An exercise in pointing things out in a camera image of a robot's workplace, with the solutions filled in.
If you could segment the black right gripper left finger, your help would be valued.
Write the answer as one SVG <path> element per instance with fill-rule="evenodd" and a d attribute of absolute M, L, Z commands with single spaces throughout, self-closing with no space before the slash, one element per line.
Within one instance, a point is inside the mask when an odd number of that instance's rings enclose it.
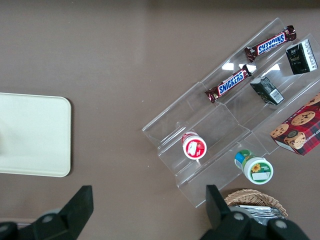
<path fill-rule="evenodd" d="M 13 221 L 0 223 L 2 240 L 76 240 L 94 211 L 93 189 L 82 186 L 57 213 L 47 213 L 18 228 Z"/>

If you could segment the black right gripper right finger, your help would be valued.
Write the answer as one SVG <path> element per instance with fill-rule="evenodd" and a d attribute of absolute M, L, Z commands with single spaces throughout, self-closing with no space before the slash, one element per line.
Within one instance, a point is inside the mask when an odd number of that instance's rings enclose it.
<path fill-rule="evenodd" d="M 247 214 L 231 211 L 216 185 L 206 186 L 206 212 L 211 223 L 202 240 L 308 240 L 309 237 L 293 221 L 274 218 L 267 225 Z"/>

